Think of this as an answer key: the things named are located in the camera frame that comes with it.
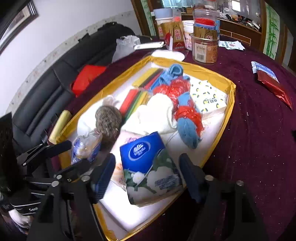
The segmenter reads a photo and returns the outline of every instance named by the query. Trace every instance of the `vinda logo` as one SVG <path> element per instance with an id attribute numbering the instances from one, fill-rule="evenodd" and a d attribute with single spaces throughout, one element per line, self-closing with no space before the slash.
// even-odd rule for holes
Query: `vinda logo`
<path id="1" fill-rule="evenodd" d="M 138 142 L 135 144 L 128 153 L 128 158 L 131 161 L 136 161 L 141 158 L 146 152 L 150 150 L 149 142 Z"/>

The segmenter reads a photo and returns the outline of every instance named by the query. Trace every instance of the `red cloth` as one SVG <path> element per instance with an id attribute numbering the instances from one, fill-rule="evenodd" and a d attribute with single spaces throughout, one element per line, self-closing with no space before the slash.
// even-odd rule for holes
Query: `red cloth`
<path id="1" fill-rule="evenodd" d="M 202 116 L 193 107 L 179 106 L 175 113 L 175 119 L 188 118 L 196 125 L 196 133 L 200 137 L 200 132 L 204 129 L 202 126 Z"/>
<path id="2" fill-rule="evenodd" d="M 72 85 L 72 91 L 76 97 L 79 96 L 96 77 L 103 73 L 106 68 L 105 66 L 95 65 L 84 66 Z"/>
<path id="3" fill-rule="evenodd" d="M 174 110 L 177 109 L 179 101 L 178 97 L 190 91 L 190 82 L 184 80 L 182 77 L 178 77 L 175 80 L 172 80 L 170 85 L 160 85 L 154 88 L 153 94 L 161 93 L 167 95 L 174 104 Z"/>

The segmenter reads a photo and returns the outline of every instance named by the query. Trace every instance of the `white towel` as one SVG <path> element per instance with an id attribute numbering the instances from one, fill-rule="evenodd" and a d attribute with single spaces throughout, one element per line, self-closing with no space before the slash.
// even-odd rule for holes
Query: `white towel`
<path id="1" fill-rule="evenodd" d="M 122 126 L 122 130 L 147 135 L 157 131 L 159 134 L 175 132 L 177 121 L 173 117 L 174 105 L 164 94 L 151 97 L 147 105 L 140 105 Z"/>

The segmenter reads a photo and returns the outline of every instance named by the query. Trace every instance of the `tissue pack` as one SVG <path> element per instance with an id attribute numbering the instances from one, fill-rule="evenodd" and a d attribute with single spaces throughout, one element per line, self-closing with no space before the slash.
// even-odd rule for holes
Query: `tissue pack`
<path id="1" fill-rule="evenodd" d="M 212 86 L 207 80 L 190 80 L 190 96 L 202 119 L 207 119 L 225 112 L 227 94 Z"/>
<path id="2" fill-rule="evenodd" d="M 110 153 L 112 153 L 115 156 L 115 161 L 116 161 L 116 165 L 111 177 L 111 181 L 113 181 L 117 186 L 121 187 L 125 191 L 126 191 L 126 183 L 124 181 L 124 175 L 123 175 L 123 168 L 122 168 L 122 162 L 121 162 L 121 156 L 120 156 L 120 146 L 126 143 L 130 143 L 134 140 L 137 140 L 140 137 L 142 137 L 142 135 L 121 130 L 116 142 L 114 143 L 110 151 Z"/>
<path id="3" fill-rule="evenodd" d="M 183 188 L 158 132 L 121 146 L 120 155 L 131 204 L 152 204 Z"/>

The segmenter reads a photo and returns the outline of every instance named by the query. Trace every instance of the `tissue box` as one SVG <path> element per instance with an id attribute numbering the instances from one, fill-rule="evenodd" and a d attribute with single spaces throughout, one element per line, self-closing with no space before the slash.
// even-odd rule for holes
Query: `tissue box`
<path id="1" fill-rule="evenodd" d="M 145 206 L 183 189 L 182 179 L 158 132 L 120 147 L 128 199 Z"/>
<path id="2" fill-rule="evenodd" d="M 190 80 L 190 96 L 202 119 L 224 113 L 226 109 L 227 94 L 212 86 L 207 80 Z"/>

